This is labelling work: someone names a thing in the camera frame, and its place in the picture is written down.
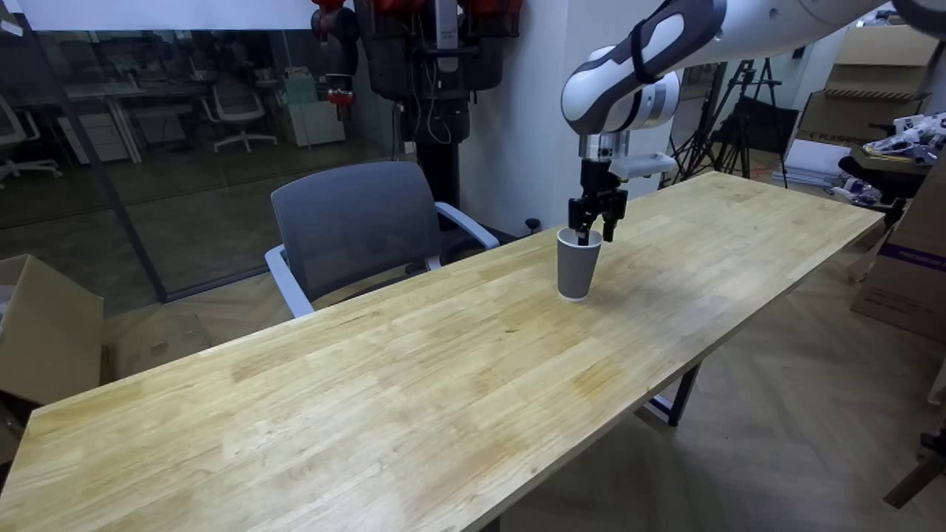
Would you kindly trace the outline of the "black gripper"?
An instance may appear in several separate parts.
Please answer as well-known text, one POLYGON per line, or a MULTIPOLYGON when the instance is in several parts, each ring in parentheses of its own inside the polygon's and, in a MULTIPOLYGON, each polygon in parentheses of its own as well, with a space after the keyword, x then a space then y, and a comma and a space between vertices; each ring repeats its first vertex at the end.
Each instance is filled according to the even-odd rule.
POLYGON ((620 188, 620 176, 606 166, 584 160, 578 167, 583 198, 566 198, 566 226, 574 231, 577 244, 587 244, 590 222, 584 214, 584 203, 603 206, 603 240, 614 240, 614 226, 626 211, 626 188, 620 188))

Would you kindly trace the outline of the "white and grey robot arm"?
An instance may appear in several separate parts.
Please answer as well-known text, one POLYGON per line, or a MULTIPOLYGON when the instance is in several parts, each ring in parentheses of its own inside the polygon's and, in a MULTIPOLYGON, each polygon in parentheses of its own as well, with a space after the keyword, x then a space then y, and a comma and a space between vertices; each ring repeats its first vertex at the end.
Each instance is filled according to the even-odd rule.
POLYGON ((626 203, 620 176, 609 172, 614 142, 623 130, 643 126, 654 92, 668 87, 680 67, 793 49, 881 2, 912 28, 946 34, 946 0, 661 0, 620 40, 590 49, 559 92, 583 160, 583 191, 566 200, 574 235, 587 242, 590 225, 603 222, 603 240, 614 240, 626 203))

